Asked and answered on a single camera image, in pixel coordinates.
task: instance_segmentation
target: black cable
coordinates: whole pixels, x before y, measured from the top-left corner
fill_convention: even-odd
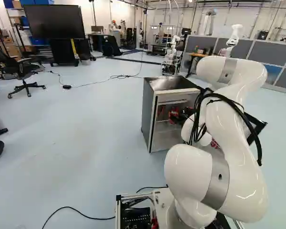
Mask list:
[[[168,187],[168,185],[164,186],[164,187],[143,187],[141,189],[139,189],[138,191],[136,191],[135,193],[138,193],[140,191],[142,191],[143,189],[146,189],[146,188],[165,188],[165,187]]]
[[[70,208],[70,209],[76,211],[77,213],[81,214],[82,216],[84,216],[84,217],[86,217],[86,218],[88,218],[88,219],[94,219],[94,220],[109,220],[109,219],[115,218],[115,216],[110,217],[110,218],[94,218],[94,217],[89,217],[89,216],[86,216],[86,215],[82,214],[79,210],[76,210],[75,208],[66,206],[66,207],[61,207],[61,208],[57,209],[55,212],[53,212],[53,213],[48,217],[48,219],[46,220],[46,222],[44,223],[44,225],[42,226],[42,229],[44,229],[44,227],[46,226],[46,224],[47,224],[47,222],[49,221],[49,219],[50,219],[56,212],[58,212],[59,210],[64,209],[64,208]]]
[[[79,85],[79,86],[72,86],[72,87],[74,87],[74,88],[84,87],[84,86],[88,86],[88,85],[91,85],[91,84],[104,83],[104,82],[106,82],[106,81],[113,80],[113,79],[119,79],[119,80],[120,80],[120,79],[126,79],[126,78],[143,78],[143,77],[137,76],[137,75],[140,74],[141,69],[142,69],[143,53],[144,53],[144,52],[142,52],[142,54],[141,54],[141,66],[140,66],[139,72],[138,72],[137,74],[135,74],[135,75],[112,75],[112,76],[110,76],[107,80],[98,81],[98,82],[93,82],[93,83],[86,83],[86,84],[82,84],[82,85]],[[53,71],[44,71],[44,72],[45,72],[45,73],[52,73],[52,74],[58,75],[58,76],[59,76],[59,83],[60,83],[60,85],[64,85],[64,84],[62,83],[61,75],[60,75],[60,74],[54,73]]]
[[[246,124],[246,126],[248,127],[248,129],[250,130],[251,134],[253,135],[255,144],[256,144],[256,148],[257,148],[257,163],[259,166],[262,165],[262,146],[261,143],[259,141],[258,135],[255,131],[255,129],[253,128],[253,126],[251,125],[250,121],[248,120],[248,118],[245,116],[245,114],[243,113],[243,111],[240,110],[240,108],[237,106],[241,106],[241,104],[236,103],[235,101],[225,97],[222,94],[217,94],[217,93],[209,93],[206,94],[202,97],[202,99],[197,99],[198,101],[198,106],[197,106],[197,110],[195,113],[195,119],[194,119],[194,124],[193,124],[193,128],[191,130],[191,135],[190,135],[190,140],[189,140],[189,145],[191,145],[194,142],[198,142],[202,136],[204,135],[204,133],[206,132],[205,125],[204,127],[201,128],[201,130],[203,129],[202,133],[201,130],[198,131],[199,128],[199,115],[200,115],[200,107],[201,107],[201,102],[208,97],[215,97],[215,98],[219,98],[220,100],[210,100],[210,102],[208,102],[208,104],[213,103],[213,102],[218,102],[218,101],[223,101],[226,102],[228,105],[230,105],[235,112],[242,118],[242,120],[244,121],[244,123]]]

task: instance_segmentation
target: large monitor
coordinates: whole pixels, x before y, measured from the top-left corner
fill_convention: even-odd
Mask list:
[[[24,11],[34,38],[85,38],[79,6],[24,5]]]

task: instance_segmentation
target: cable bundle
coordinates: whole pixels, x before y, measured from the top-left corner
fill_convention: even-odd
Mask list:
[[[248,129],[250,130],[251,134],[253,135],[255,144],[256,144],[256,148],[257,148],[257,163],[259,166],[262,166],[262,146],[261,143],[259,141],[258,135],[255,131],[255,129],[253,128],[251,122],[248,120],[248,118],[245,116],[244,111],[242,111],[237,105],[241,106],[243,109],[244,107],[225,97],[222,94],[217,94],[214,93],[211,89],[206,88],[205,90],[203,90],[198,97],[195,100],[194,103],[194,109],[195,109],[195,116],[194,116],[194,124],[193,124],[193,128],[191,130],[191,134],[190,134],[190,140],[188,142],[188,145],[192,145],[193,142],[199,142],[200,139],[204,136],[204,134],[206,133],[207,129],[206,129],[206,125],[205,123],[201,126],[201,129],[199,130],[199,115],[200,115],[200,109],[201,109],[201,103],[205,98],[218,98],[217,100],[210,100],[207,105],[209,103],[213,103],[213,102],[226,102],[227,104],[229,104],[234,110],[235,112],[242,118],[242,120],[244,121],[244,123],[246,124],[246,126],[248,127]]]

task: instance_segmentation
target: chair base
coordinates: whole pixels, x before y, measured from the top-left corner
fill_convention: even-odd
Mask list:
[[[8,95],[9,99],[11,99],[13,97],[12,94],[18,93],[18,92],[22,91],[23,89],[25,89],[27,91],[28,97],[31,97],[31,94],[30,94],[30,91],[29,91],[30,87],[42,87],[43,89],[47,88],[45,85],[38,85],[36,82],[34,82],[34,83],[26,83],[24,80],[22,80],[22,82],[23,82],[23,85],[16,86],[14,91],[9,93],[9,95]]]

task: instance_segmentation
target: cardboard box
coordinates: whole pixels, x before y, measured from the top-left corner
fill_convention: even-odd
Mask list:
[[[14,41],[13,41],[13,39],[11,37],[3,38],[3,42],[7,43],[7,44],[14,43]]]
[[[14,8],[17,8],[17,9],[22,8],[20,1],[12,1],[12,3],[13,3]]]
[[[14,43],[13,39],[11,37],[7,37],[7,38],[4,38],[4,43]]]
[[[26,49],[26,51],[27,52],[33,52],[33,51],[35,51],[35,47],[34,46],[24,46],[25,47],[25,49]]]
[[[15,18],[11,18],[10,20],[12,24],[21,24],[20,18],[15,17]]]
[[[0,47],[2,48],[3,52],[6,54],[5,49],[2,45],[2,43],[0,43]],[[5,44],[5,47],[9,53],[10,56],[18,56],[17,58],[15,58],[16,60],[20,60],[21,59],[21,54],[19,52],[19,50],[17,49],[17,47],[14,44]]]

